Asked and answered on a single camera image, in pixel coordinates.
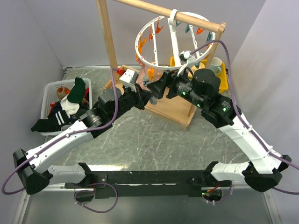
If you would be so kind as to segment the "dark green dotted sock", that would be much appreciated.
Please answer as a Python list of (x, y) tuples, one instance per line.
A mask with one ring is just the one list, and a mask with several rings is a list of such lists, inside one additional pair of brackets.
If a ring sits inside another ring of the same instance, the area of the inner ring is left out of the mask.
[(85, 82), (82, 78), (76, 77), (74, 86), (68, 94), (67, 99), (71, 103), (79, 104), (82, 102), (85, 95)]

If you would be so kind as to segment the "white small sock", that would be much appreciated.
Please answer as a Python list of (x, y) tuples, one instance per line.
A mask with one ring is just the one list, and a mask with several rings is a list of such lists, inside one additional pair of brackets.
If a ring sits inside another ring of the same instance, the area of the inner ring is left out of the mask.
[(80, 105), (78, 103), (72, 103), (68, 100), (68, 95), (66, 95), (61, 101), (60, 105), (62, 107), (62, 110), (65, 110), (65, 112), (68, 115), (74, 115), (78, 112), (80, 109)]

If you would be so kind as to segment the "black white striped sock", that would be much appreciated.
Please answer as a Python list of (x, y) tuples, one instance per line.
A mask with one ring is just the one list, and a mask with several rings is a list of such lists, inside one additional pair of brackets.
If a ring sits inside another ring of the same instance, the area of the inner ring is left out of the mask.
[(69, 120), (70, 115), (65, 110), (58, 111), (47, 119), (39, 119), (30, 130), (40, 133), (56, 131), (61, 126), (66, 125)]

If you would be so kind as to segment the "orange sock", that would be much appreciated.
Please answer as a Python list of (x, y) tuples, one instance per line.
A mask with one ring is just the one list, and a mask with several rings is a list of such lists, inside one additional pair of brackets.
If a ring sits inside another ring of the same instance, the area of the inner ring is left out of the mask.
[(65, 92), (66, 95), (68, 95), (68, 94), (70, 94), (71, 91), (67, 87), (65, 87), (64, 92)]

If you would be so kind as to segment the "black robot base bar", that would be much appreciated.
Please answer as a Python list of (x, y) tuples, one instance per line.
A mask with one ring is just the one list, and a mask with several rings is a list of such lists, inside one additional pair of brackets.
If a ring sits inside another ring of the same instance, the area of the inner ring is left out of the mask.
[(93, 171), (92, 178), (84, 184), (66, 183), (66, 189), (94, 189), (95, 198), (109, 198), (115, 192), (103, 184), (112, 185), (119, 197), (127, 196), (189, 196), (201, 197), (202, 190), (229, 187), (230, 181), (217, 181), (203, 170), (165, 171)]

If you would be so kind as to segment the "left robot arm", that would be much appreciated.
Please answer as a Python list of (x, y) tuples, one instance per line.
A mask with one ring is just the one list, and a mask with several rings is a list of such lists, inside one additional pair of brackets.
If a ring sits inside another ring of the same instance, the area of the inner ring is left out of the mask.
[(55, 167), (53, 163), (69, 150), (107, 131), (131, 108), (143, 110), (152, 95), (139, 86), (136, 90), (125, 88), (124, 92), (118, 88), (107, 89), (99, 95), (92, 109), (82, 114), (67, 130), (29, 151), (16, 150), (14, 165), (23, 189), (33, 195), (56, 183), (72, 182), (83, 188), (89, 187), (93, 176), (86, 164)]

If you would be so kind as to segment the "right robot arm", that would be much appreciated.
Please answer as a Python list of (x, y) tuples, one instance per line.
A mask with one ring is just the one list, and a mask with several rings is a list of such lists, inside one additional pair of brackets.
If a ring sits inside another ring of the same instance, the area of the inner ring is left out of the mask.
[(281, 172), (291, 158), (280, 155), (247, 125), (246, 118), (233, 101), (219, 93), (220, 79), (209, 69), (197, 70), (192, 79), (188, 71), (165, 70), (159, 80), (147, 87), (157, 99), (179, 96), (201, 110), (201, 116), (226, 134), (248, 157), (248, 162), (225, 164), (211, 162), (204, 180), (209, 186), (221, 181), (244, 182), (252, 189), (265, 192), (277, 186)]

